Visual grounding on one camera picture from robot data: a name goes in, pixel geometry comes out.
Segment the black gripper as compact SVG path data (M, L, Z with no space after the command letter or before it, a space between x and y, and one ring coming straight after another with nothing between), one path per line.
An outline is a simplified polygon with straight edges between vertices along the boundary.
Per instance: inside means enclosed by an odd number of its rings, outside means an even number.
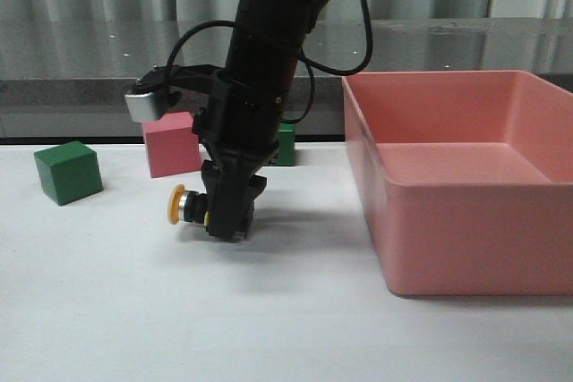
M258 171L278 153L287 83L265 72L233 74L215 66L191 71L192 89L209 96L192 127L210 156L201 167L207 232L242 241L252 225L254 201L267 186Z

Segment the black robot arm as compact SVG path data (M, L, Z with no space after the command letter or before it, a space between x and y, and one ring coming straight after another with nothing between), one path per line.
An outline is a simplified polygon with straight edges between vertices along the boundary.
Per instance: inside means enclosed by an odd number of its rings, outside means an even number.
M266 180L257 171L278 151L278 129L302 45L329 0L239 0L225 67L216 72L193 131L210 155L201 177L209 235L248 232Z

